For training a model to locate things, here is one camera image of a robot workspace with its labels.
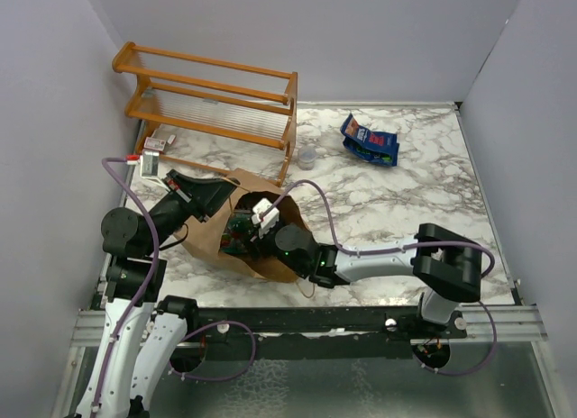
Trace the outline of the brown paper bag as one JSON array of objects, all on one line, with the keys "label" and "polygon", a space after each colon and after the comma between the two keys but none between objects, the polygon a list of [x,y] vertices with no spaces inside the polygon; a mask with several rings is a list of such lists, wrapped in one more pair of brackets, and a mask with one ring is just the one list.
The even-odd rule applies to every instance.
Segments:
[{"label": "brown paper bag", "polygon": [[242,206],[251,208],[262,198],[274,202],[282,194],[283,189],[240,168],[225,177],[218,178],[216,182],[230,186],[233,192],[217,205],[216,214],[207,222],[202,223],[195,218],[187,221],[188,235],[183,242],[184,249],[194,258],[211,266],[245,277],[285,284],[297,282],[298,276],[294,271],[273,257],[255,260],[248,254],[233,255],[221,250],[221,238],[234,209]]}]

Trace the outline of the blue green chips bag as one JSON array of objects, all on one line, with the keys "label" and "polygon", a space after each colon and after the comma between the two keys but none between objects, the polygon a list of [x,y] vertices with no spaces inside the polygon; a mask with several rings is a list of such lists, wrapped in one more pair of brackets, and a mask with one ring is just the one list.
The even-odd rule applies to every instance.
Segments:
[{"label": "blue green chips bag", "polygon": [[398,143],[395,144],[394,148],[390,152],[377,152],[367,150],[358,142],[350,139],[344,139],[343,146],[355,157],[362,159],[373,165],[383,167],[396,167],[398,165],[398,150],[400,147]]}]

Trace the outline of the blue red chips bag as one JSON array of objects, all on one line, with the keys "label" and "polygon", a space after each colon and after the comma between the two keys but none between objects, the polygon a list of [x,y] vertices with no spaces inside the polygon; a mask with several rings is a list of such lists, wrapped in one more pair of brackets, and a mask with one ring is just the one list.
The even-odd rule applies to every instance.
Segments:
[{"label": "blue red chips bag", "polygon": [[343,122],[341,134],[347,141],[355,142],[370,152],[387,155],[398,153],[399,143],[396,134],[372,131],[360,125],[353,114],[349,114]]}]

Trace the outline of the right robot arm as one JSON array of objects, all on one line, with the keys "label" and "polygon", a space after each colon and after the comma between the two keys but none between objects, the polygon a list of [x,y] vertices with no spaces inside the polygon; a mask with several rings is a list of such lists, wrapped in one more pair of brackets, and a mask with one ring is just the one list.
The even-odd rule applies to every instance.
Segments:
[{"label": "right robot arm", "polygon": [[481,246],[433,223],[420,224],[415,236],[385,249],[318,243],[310,231],[294,223],[259,227],[252,242],[262,255],[324,288],[374,277],[418,278],[426,291],[414,326],[426,338],[445,329],[458,304],[481,297]]}]

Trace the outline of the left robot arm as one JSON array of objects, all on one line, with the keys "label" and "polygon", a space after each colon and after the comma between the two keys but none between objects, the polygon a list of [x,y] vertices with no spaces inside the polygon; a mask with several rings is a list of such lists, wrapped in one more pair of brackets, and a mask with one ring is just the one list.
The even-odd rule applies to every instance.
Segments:
[{"label": "left robot arm", "polygon": [[156,309],[167,262],[162,243],[194,218],[210,220],[239,186],[236,179],[200,179],[171,170],[167,193],[151,209],[137,205],[109,211],[101,222],[106,272],[105,320],[96,361],[76,417],[147,417],[161,375],[180,341],[199,328],[192,299],[171,298],[160,307],[153,332],[144,333]]}]

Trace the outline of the red white snack packets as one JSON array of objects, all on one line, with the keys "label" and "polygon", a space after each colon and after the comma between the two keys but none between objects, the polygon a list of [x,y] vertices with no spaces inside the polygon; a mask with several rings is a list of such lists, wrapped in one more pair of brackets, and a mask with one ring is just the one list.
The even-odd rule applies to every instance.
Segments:
[{"label": "red white snack packets", "polygon": [[248,209],[235,209],[224,227],[220,251],[233,256],[249,254],[253,234],[252,212]]}]

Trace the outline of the orange wooden shelf rack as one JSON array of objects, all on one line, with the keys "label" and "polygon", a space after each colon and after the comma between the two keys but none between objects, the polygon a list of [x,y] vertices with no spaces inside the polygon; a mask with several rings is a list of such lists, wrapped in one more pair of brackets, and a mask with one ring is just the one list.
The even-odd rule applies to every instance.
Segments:
[{"label": "orange wooden shelf rack", "polygon": [[[250,76],[272,77],[285,83],[279,93],[207,80],[148,64],[151,57],[173,59],[207,68]],[[297,144],[298,73],[210,59],[182,52],[145,47],[128,41],[112,60],[116,73],[136,77],[136,88],[124,108],[130,118],[142,121],[143,134],[135,151],[158,129],[199,132],[251,143],[284,153],[279,174],[271,180],[281,186]]]}]

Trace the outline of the white red small card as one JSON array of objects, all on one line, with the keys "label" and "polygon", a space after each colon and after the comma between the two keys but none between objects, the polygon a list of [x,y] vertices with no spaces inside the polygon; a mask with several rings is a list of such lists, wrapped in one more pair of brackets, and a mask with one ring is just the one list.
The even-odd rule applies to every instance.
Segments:
[{"label": "white red small card", "polygon": [[159,153],[164,153],[177,139],[174,133],[155,132],[144,140],[143,148]]}]

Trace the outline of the small clear plastic jar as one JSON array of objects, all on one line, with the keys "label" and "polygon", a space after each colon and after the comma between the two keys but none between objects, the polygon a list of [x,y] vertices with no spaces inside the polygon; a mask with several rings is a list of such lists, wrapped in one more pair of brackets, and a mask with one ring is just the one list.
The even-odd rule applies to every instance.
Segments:
[{"label": "small clear plastic jar", "polygon": [[298,166],[302,170],[311,170],[314,168],[317,159],[316,148],[312,145],[302,146],[298,150]]}]

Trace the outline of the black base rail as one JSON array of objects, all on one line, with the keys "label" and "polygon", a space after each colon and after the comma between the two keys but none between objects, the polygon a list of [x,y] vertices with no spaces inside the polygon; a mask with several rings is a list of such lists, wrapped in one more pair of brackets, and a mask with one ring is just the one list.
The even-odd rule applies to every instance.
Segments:
[{"label": "black base rail", "polygon": [[167,296],[143,345],[182,360],[408,359],[412,341],[465,336],[459,311],[440,325],[415,306],[224,308]]}]

